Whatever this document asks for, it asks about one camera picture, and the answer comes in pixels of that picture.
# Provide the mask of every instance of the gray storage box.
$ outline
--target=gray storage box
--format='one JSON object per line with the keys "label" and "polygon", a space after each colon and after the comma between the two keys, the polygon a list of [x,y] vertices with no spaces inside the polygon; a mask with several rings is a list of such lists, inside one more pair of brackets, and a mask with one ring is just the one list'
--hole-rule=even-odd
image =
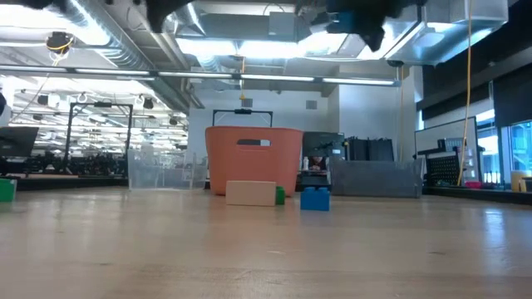
{"label": "gray storage box", "polygon": [[330,163],[333,195],[421,197],[423,159],[406,163],[332,159]]}

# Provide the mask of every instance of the orange bin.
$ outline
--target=orange bin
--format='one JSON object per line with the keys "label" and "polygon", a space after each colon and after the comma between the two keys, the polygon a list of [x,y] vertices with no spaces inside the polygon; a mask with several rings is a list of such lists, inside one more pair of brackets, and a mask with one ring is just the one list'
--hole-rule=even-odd
{"label": "orange bin", "polygon": [[[291,196],[296,189],[303,132],[284,128],[213,126],[205,131],[210,189],[225,195],[229,180],[276,182]],[[269,146],[239,145],[269,140]]]}

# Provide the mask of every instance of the black monitor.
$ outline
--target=black monitor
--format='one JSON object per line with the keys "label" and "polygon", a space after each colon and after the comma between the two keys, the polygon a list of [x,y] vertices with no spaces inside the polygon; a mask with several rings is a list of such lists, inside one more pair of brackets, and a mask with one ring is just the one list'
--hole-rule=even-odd
{"label": "black monitor", "polygon": [[344,156],[343,141],[339,133],[305,132],[303,134],[303,157]]}
{"label": "black monitor", "polygon": [[0,128],[0,157],[29,157],[39,128]]}

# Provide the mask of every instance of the tan box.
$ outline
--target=tan box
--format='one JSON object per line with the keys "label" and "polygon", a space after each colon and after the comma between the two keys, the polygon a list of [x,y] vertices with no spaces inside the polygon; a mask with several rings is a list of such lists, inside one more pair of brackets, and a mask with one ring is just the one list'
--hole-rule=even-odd
{"label": "tan box", "polygon": [[232,205],[275,206],[275,182],[228,181],[225,202]]}

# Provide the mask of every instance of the toy block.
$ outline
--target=toy block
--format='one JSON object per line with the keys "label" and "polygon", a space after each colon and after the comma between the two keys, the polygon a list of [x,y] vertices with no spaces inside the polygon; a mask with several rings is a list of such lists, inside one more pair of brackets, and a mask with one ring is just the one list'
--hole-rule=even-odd
{"label": "toy block", "polygon": [[275,194],[275,205],[284,205],[284,198],[286,194],[284,193],[283,187],[277,187]]}
{"label": "toy block", "polygon": [[331,195],[327,188],[316,190],[313,187],[305,188],[301,193],[301,209],[311,211],[329,211]]}
{"label": "toy block", "polygon": [[275,182],[228,181],[225,202],[231,205],[275,206]]}

